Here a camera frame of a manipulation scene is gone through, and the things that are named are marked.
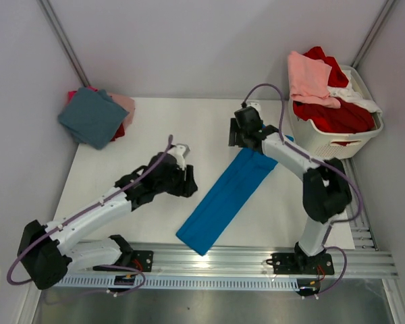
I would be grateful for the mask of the bright blue t-shirt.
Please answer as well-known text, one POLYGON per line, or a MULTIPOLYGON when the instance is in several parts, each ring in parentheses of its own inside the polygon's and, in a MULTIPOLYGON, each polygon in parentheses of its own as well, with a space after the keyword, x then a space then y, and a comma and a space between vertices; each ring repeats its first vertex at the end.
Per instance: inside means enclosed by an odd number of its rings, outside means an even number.
POLYGON ((278 161, 241 149, 213 184, 176 237, 200 256, 206 255, 278 161))

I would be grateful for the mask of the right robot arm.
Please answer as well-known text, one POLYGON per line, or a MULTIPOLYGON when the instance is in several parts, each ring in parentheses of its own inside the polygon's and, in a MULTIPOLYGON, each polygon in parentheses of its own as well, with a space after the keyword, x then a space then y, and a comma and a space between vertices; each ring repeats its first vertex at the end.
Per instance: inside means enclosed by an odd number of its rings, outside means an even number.
POLYGON ((246 103, 230 120, 229 145, 272 158, 302 181, 302 205, 308 219, 294 247, 294 266, 301 273, 311 272, 326 253, 325 243, 337 216, 352 201, 342 163, 310 156, 280 129, 265 126, 259 112, 246 103))

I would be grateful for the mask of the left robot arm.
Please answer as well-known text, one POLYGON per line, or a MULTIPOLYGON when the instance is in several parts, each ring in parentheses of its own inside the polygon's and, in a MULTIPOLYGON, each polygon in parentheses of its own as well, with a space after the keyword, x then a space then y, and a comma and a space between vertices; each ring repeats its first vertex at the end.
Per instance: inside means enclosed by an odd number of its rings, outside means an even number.
POLYGON ((123 271, 134 266, 142 271, 136 252, 119 234, 104 240, 82 239, 111 221, 151 203, 159 194, 188 198, 197 190, 193 166, 186 163, 189 148, 172 146, 122 176, 97 202, 73 216, 41 225, 34 220, 24 228, 17 256, 30 281, 40 290, 57 284, 70 271, 123 271))

